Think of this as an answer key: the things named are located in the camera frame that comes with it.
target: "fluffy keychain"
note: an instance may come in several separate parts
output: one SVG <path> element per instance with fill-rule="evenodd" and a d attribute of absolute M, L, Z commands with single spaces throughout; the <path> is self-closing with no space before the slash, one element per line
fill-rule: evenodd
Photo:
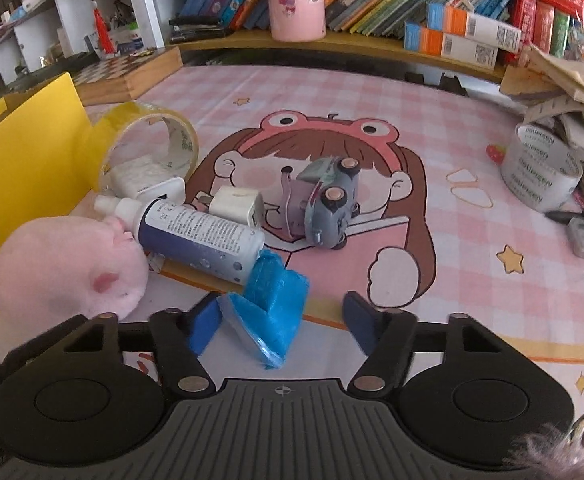
<path fill-rule="evenodd" d="M 76 314 L 124 318 L 147 279 L 143 249 L 117 218 L 37 218 L 0 248 L 0 318 L 30 336 Z"/>
<path fill-rule="evenodd" d="M 537 469 L 549 480 L 584 480 L 584 414 L 567 434 L 554 429 L 528 435 L 512 462 Z"/>

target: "pink tumbler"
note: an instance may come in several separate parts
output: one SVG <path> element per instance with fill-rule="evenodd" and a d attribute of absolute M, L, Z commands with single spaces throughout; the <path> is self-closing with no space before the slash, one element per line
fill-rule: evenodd
<path fill-rule="evenodd" d="M 268 0 L 268 7 L 275 40 L 298 43 L 325 37 L 323 0 Z"/>

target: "yellow diamond print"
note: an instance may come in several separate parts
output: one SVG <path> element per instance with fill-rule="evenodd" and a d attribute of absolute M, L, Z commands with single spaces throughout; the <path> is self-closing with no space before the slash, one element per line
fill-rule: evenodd
<path fill-rule="evenodd" d="M 577 387 L 579 393 L 581 395 L 583 395 L 583 392 L 584 392 L 584 377 L 583 377 L 583 374 L 581 374 L 579 376 L 579 378 L 577 379 L 577 381 L 576 381 L 576 387 Z"/>

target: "red tassel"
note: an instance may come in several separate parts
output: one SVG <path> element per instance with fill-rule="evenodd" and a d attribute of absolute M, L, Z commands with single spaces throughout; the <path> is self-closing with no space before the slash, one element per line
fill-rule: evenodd
<path fill-rule="evenodd" d="M 94 6 L 94 23 L 96 24 L 96 32 L 99 35 L 99 43 L 106 54 L 116 54 L 110 35 L 108 34 L 108 27 L 105 25 L 105 21 L 96 7 L 96 1 L 92 0 L 92 5 Z"/>

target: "pink plush toy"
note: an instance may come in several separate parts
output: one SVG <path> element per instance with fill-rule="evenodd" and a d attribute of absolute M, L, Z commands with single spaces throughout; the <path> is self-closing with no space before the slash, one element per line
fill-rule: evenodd
<path fill-rule="evenodd" d="M 37 218 L 0 248 L 0 319 L 31 336 L 76 314 L 119 319 L 146 291 L 141 245 L 117 218 Z"/>

